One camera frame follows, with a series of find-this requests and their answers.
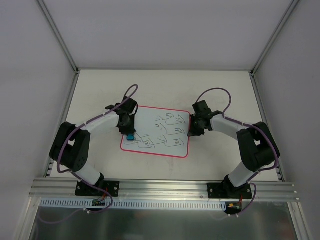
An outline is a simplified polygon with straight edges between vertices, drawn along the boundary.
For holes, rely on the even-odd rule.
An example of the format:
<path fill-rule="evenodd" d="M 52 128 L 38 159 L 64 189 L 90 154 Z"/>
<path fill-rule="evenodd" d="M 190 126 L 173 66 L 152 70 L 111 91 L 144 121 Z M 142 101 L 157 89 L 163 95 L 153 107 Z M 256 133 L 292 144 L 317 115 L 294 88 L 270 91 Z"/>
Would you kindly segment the blue bone-shaped eraser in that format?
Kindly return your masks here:
<path fill-rule="evenodd" d="M 127 141 L 134 141 L 135 140 L 135 134 L 134 133 L 130 133 L 126 136 L 126 140 Z"/>

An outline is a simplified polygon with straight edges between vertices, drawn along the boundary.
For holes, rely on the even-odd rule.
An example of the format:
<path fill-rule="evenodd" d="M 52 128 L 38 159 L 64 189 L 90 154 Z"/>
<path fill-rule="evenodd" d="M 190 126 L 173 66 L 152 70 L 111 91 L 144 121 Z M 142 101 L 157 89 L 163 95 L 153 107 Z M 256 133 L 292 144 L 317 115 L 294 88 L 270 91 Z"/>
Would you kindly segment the pink-framed whiteboard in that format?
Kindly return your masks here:
<path fill-rule="evenodd" d="M 125 152 L 184 159 L 189 154 L 190 113 L 186 110 L 139 106 L 133 140 L 123 137 Z"/>

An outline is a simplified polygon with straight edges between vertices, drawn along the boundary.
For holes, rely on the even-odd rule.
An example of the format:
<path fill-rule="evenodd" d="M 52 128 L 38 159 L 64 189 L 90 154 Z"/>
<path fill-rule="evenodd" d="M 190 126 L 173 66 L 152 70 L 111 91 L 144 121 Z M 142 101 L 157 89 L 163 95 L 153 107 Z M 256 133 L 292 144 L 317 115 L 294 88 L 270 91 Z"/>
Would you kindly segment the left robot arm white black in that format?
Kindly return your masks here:
<path fill-rule="evenodd" d="M 135 139 L 135 115 L 138 103 L 124 97 L 121 103 L 109 105 L 103 113 L 82 124 L 64 122 L 59 127 L 49 152 L 49 157 L 57 162 L 57 171 L 70 172 L 86 185 L 94 196 L 104 191 L 105 177 L 88 163 L 90 142 L 99 134 L 106 134 L 114 128 L 127 140 Z"/>

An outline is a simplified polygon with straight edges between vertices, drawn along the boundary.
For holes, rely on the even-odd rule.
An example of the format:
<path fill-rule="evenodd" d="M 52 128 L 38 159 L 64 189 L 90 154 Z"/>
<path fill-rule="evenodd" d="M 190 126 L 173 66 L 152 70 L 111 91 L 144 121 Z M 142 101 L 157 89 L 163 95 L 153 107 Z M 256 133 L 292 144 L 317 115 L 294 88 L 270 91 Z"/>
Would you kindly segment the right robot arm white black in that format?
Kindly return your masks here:
<path fill-rule="evenodd" d="M 235 198 L 259 172 L 275 169 L 279 164 L 280 151 L 264 122 L 244 123 L 230 118 L 221 111 L 212 111 L 206 101 L 192 105 L 188 136 L 198 137 L 205 131 L 227 135 L 238 142 L 241 162 L 215 189 L 228 198 Z"/>

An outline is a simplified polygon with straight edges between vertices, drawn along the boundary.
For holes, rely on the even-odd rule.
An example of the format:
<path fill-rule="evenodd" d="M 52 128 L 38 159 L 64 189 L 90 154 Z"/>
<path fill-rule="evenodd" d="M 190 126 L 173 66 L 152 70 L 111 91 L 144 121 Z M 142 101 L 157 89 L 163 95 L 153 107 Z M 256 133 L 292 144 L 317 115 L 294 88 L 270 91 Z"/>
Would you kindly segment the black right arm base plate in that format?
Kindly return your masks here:
<path fill-rule="evenodd" d="M 251 187 L 248 183 L 233 187 L 225 185 L 222 182 L 209 182 L 206 184 L 209 199 L 245 199 L 250 200 L 253 197 Z"/>

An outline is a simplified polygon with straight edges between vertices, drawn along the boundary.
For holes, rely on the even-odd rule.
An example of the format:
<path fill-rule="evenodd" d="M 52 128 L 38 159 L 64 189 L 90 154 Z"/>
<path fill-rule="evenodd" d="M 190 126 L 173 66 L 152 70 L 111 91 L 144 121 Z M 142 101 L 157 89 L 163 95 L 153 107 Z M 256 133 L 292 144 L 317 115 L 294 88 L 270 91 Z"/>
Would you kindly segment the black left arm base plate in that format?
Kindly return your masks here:
<path fill-rule="evenodd" d="M 74 195 L 79 197 L 101 197 L 105 192 L 108 192 L 112 197 L 118 197 L 119 190 L 119 181 L 103 180 L 95 188 L 80 181 L 76 185 Z"/>

